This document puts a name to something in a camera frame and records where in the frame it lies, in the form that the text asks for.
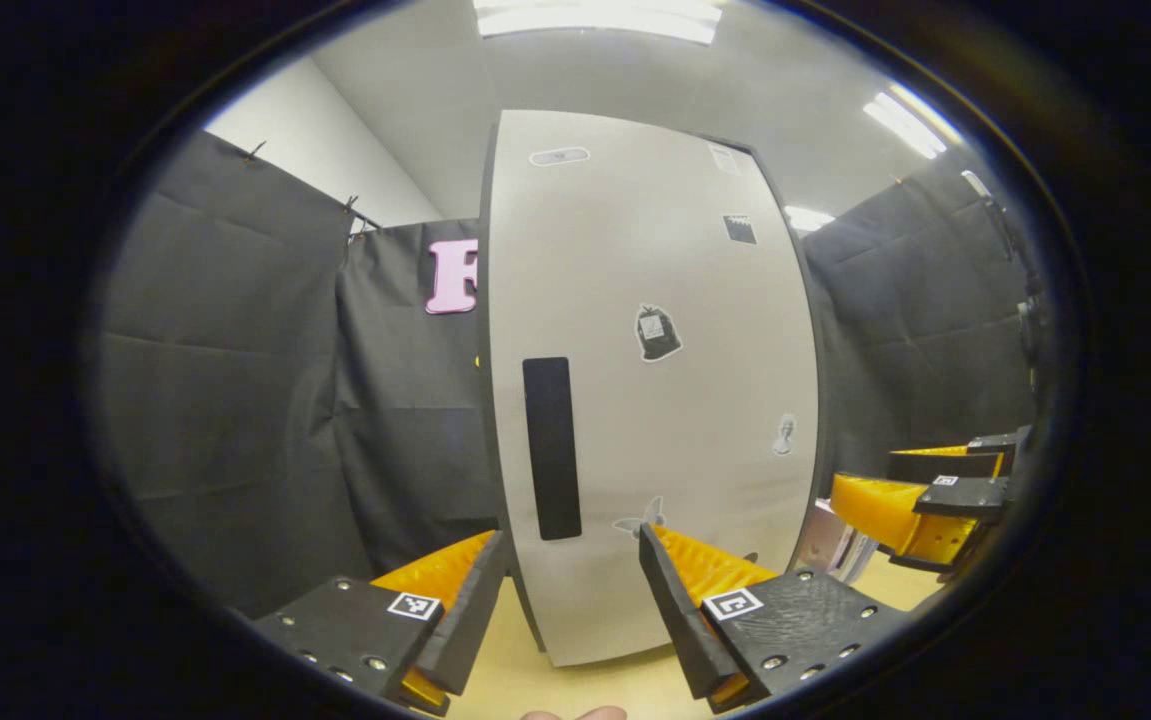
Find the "ceiling light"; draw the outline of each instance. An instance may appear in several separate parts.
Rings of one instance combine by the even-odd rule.
[[[722,12],[703,0],[474,0],[482,37],[531,29],[626,29],[712,44]]]
[[[928,160],[947,150],[944,141],[931,132],[930,128],[924,127],[921,120],[913,117],[913,113],[885,92],[878,92],[871,102],[864,105],[864,113],[898,135],[900,140],[907,141],[909,147],[921,152]]]
[[[808,210],[806,208],[796,208],[793,205],[784,206],[785,213],[788,215],[788,223],[793,225],[793,229],[802,232],[814,232],[817,229],[825,227],[828,223],[834,222],[834,217],[828,213],[821,213],[821,210]]]
[[[923,118],[931,120],[931,124],[935,127],[936,131],[946,137],[947,140],[953,143],[953,145],[960,145],[960,143],[962,143],[962,136],[958,135],[958,131],[950,125],[947,120],[944,118],[944,115],[932,110],[931,106],[923,102],[921,97],[914,95],[907,87],[901,85],[891,85],[890,90],[892,94],[899,97],[901,102],[908,105],[909,108],[917,110],[917,114],[922,115]]]

